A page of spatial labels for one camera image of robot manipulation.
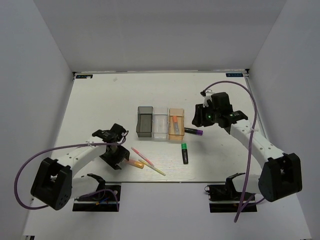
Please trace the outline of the purple cap black highlighter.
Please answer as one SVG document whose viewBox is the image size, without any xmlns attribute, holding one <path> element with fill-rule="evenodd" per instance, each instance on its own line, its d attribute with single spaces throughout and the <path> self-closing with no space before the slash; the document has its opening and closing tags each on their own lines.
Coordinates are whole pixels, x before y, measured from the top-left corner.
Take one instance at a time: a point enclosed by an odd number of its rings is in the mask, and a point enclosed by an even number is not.
<svg viewBox="0 0 320 240">
<path fill-rule="evenodd" d="M 203 135 L 203 131 L 202 130 L 194 129 L 194 128 L 188 128 L 188 127 L 184 128 L 184 132 L 187 133 L 187 134 L 192 134 L 192 135 L 197 135 L 197 136 L 202 136 Z"/>
</svg>

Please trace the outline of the orange yellow clear tube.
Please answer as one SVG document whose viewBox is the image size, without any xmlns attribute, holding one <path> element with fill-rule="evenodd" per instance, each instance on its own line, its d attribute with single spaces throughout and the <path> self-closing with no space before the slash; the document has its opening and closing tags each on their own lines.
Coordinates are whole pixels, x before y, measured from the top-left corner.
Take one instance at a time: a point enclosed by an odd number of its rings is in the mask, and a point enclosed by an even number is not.
<svg viewBox="0 0 320 240">
<path fill-rule="evenodd" d="M 139 168 L 139 169 L 143 169 L 144 168 L 144 164 L 141 163 L 140 161 L 136 161 L 136 160 L 126 160 L 125 161 L 126 164 L 129 164 L 130 166 L 133 166 L 133 167 L 136 167 L 136 168 Z"/>
</svg>

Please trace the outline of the orange cap clear tube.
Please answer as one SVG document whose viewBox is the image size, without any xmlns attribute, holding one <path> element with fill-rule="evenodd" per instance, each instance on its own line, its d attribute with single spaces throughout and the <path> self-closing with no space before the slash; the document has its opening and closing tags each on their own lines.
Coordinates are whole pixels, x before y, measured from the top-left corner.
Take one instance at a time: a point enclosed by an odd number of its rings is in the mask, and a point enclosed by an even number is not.
<svg viewBox="0 0 320 240">
<path fill-rule="evenodd" d="M 176 135 L 180 135 L 179 120 L 180 118 L 178 116 L 176 115 L 172 116 L 173 129 Z"/>
</svg>

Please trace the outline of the green cap black highlighter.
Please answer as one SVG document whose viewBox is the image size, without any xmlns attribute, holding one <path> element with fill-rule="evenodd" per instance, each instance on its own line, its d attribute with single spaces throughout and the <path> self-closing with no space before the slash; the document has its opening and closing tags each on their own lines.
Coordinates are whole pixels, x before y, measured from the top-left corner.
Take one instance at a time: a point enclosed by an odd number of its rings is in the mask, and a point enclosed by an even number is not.
<svg viewBox="0 0 320 240">
<path fill-rule="evenodd" d="M 186 143 L 181 144 L 182 161 L 184 165 L 189 163 L 188 147 Z"/>
</svg>

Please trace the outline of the pink pen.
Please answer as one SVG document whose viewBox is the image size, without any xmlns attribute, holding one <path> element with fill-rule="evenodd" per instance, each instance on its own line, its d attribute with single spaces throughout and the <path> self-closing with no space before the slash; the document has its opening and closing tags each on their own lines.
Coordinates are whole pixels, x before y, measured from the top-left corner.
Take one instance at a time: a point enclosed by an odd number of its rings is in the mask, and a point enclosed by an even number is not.
<svg viewBox="0 0 320 240">
<path fill-rule="evenodd" d="M 144 161 L 146 161 L 149 165 L 155 166 L 148 158 L 146 158 L 142 153 L 140 153 L 137 149 L 134 147 L 131 147 L 131 149 L 139 156 L 141 157 Z"/>
</svg>

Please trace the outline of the yellow pen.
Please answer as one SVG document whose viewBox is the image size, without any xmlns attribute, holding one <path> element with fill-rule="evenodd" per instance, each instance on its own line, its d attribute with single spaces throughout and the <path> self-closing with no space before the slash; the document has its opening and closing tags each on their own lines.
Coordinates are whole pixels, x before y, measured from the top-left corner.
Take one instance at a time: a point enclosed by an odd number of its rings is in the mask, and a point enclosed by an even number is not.
<svg viewBox="0 0 320 240">
<path fill-rule="evenodd" d="M 154 170 L 155 172 L 159 173 L 160 175 L 166 176 L 166 174 L 165 174 L 163 171 L 161 171 L 161 170 L 159 170 L 158 168 L 152 166 L 151 164 L 147 163 L 146 161 L 144 161 L 144 160 L 142 160 L 142 159 L 139 159 L 138 161 L 139 161 L 140 163 L 144 164 L 145 166 L 149 167 L 150 169 Z"/>
</svg>

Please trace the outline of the dark grey transparent container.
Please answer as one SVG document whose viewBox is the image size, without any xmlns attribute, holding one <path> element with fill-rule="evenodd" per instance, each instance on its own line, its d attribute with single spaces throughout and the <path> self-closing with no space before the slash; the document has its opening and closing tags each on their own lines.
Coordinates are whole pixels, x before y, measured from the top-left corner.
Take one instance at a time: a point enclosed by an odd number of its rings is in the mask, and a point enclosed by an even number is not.
<svg viewBox="0 0 320 240">
<path fill-rule="evenodd" d="M 153 134 L 153 107 L 139 106 L 137 108 L 136 133 L 139 138 L 151 138 Z"/>
</svg>

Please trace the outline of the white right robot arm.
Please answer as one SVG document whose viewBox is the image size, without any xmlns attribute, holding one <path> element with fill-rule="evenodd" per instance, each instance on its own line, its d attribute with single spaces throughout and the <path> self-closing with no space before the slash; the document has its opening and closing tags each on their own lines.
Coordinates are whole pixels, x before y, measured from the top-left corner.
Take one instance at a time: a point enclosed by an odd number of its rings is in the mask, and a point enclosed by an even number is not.
<svg viewBox="0 0 320 240">
<path fill-rule="evenodd" d="M 240 110 L 233 110 L 227 93 L 206 96 L 204 103 L 195 106 L 192 124 L 196 127 L 218 124 L 251 151 L 262 171 L 247 178 L 247 194 L 259 194 L 274 202 L 302 190 L 300 158 L 295 153 L 285 153 L 253 131 L 248 117 Z"/>
</svg>

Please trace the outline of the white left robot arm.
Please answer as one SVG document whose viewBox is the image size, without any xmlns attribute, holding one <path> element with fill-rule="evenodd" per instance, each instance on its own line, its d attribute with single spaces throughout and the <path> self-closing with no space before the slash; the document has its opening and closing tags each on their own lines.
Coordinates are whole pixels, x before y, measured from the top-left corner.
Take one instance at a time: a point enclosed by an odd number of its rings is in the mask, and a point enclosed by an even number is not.
<svg viewBox="0 0 320 240">
<path fill-rule="evenodd" d="M 105 193 L 114 191 L 106 188 L 106 181 L 94 173 L 80 177 L 76 174 L 99 157 L 107 157 L 120 169 L 118 163 L 128 160 L 129 151 L 122 145 L 128 131 L 97 130 L 84 144 L 77 145 L 67 154 L 51 159 L 45 158 L 38 168 L 30 193 L 52 209 L 62 209 L 70 199 L 93 197 L 99 200 Z"/>
</svg>

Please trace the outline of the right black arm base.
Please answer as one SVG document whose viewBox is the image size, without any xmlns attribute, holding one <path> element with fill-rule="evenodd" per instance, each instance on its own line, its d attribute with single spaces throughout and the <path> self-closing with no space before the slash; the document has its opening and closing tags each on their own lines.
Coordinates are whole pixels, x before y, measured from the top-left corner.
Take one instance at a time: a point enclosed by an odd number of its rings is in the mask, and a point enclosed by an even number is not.
<svg viewBox="0 0 320 240">
<path fill-rule="evenodd" d="M 236 173 L 226 178 L 225 183 L 209 184 L 204 188 L 209 198 L 209 211 L 211 213 L 236 213 L 242 194 L 242 184 L 245 173 Z M 248 204 L 243 208 L 243 213 L 257 211 L 255 194 L 259 194 L 259 176 L 252 174 L 248 178 L 243 202 Z"/>
</svg>

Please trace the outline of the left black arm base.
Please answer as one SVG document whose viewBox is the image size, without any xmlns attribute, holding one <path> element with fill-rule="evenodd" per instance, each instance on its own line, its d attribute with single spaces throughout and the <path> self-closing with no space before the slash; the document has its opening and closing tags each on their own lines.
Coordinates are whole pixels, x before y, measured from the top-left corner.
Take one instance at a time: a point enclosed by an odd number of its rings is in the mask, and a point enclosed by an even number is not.
<svg viewBox="0 0 320 240">
<path fill-rule="evenodd" d="M 102 177 L 89 173 L 72 181 L 73 212 L 118 212 L 120 184 L 108 184 Z"/>
</svg>

